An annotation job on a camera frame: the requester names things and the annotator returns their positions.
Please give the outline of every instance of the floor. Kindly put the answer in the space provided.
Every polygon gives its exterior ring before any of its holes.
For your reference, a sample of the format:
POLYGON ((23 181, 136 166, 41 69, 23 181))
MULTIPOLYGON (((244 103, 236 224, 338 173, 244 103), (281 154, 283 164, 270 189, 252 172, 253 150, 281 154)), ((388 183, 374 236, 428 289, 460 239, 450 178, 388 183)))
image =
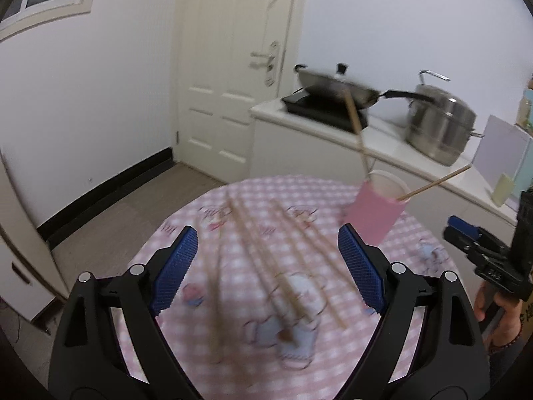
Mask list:
MULTIPOLYGON (((90 271, 97 278, 122 274, 167 217, 221 185, 186 165, 176 164, 106 209, 53 250, 65 282, 72 287, 83 271, 90 271)), ((26 367, 44 386, 59 319, 57 314, 49 320, 51 335, 47 335, 19 320, 10 308, 0 307, 0 326, 26 367)))

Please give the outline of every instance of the pink checkered tablecloth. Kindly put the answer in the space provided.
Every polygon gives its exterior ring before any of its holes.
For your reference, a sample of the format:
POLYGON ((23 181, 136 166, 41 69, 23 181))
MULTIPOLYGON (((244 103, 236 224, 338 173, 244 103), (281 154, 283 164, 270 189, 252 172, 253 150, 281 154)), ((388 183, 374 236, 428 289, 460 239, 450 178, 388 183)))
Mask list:
MULTIPOLYGON (((379 315, 364 305, 360 294, 324 262, 323 255, 296 228, 281 220, 271 200, 278 200, 310 236, 314 227, 308 223, 312 222, 336 244, 344 209, 357 191, 357 187, 306 176, 263 177, 217 188, 171 215, 132 259, 130 265, 146 263, 156 250, 170 246, 185 225, 199 224, 198 254, 171 307, 161 312, 157 322, 183 370, 206 400, 319 400, 332 399, 338 393, 362 356, 379 315), (279 339, 279 320, 250 262, 250 256, 258 255, 252 254, 253 248, 245 253, 227 207, 227 193, 244 201, 263 242, 313 315, 311 321, 294 320, 292 332, 297 343, 279 339), (295 258, 290 238, 305 255, 306 267, 295 258), (215 363, 210 347, 214 306, 206 272, 218 256, 225 333, 222 361, 215 363), (318 286, 325 293, 317 290, 318 286), (331 307, 346 329, 332 317, 331 307)), ((417 274, 439 276, 445 270, 456 270, 439 241, 407 213, 380 248, 389 261, 401 261, 417 274)), ((329 253, 349 275, 340 254, 329 253)), ((280 300, 275 282, 269 284, 270 299, 280 300)), ((422 319, 423 309, 415 310, 393 379, 408 370, 422 319)), ((123 318, 117 327, 131 375, 145 380, 123 318)))

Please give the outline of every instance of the window frame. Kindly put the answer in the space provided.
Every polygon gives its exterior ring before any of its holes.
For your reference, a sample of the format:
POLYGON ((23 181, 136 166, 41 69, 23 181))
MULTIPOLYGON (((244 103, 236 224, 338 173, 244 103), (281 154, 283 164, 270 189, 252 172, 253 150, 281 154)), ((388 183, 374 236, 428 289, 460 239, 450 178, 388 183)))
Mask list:
POLYGON ((22 0, 18 13, 0 22, 0 42, 23 30, 67 16, 89 13, 93 0, 47 0, 26 7, 22 0))

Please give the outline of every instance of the door lock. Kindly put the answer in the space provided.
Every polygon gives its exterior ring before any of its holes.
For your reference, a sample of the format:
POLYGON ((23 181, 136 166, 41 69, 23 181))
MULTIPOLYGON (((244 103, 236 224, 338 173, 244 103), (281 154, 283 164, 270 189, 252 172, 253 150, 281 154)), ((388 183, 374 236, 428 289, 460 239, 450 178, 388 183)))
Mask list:
POLYGON ((270 44, 270 47, 268 47, 268 53, 261 53, 257 51, 250 53, 251 57, 266 58, 266 63, 260 64, 259 66, 264 66, 266 68, 265 85, 267 87, 271 87, 275 83, 275 76, 278 71, 280 48, 280 43, 275 40, 270 44))

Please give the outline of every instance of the cabinet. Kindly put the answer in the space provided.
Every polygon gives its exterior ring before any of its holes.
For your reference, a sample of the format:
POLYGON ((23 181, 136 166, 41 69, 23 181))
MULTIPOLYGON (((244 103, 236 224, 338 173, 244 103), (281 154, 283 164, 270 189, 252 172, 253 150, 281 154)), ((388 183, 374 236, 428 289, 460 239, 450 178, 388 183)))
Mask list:
POLYGON ((0 158, 0 298, 28 320, 68 288, 15 194, 0 158))
POLYGON ((352 185, 363 182, 358 152, 262 120, 254 125, 250 177, 305 174, 352 185))
MULTIPOLYGON (((353 185, 363 182, 364 169, 360 153, 319 136, 305 134, 300 130, 268 121, 255 119, 254 126, 251 177, 305 174, 353 185)), ((383 136, 379 140, 380 143, 387 142, 387 138, 383 136)), ((427 179, 382 160, 376 160, 373 168, 398 176, 412 190, 429 183, 427 179)), ((457 266, 458 274, 469 298, 473 300, 481 279, 474 274, 473 264, 468 261, 462 251, 442 241, 442 232, 447 225, 448 218, 456 215, 473 225, 484 227, 507 244, 511 243, 514 227, 500 217, 443 187, 434 187, 413 197, 406 210, 441 240, 457 266)))
POLYGON ((54 295, 23 266, 1 237, 0 296, 27 320, 35 319, 54 299, 54 295))

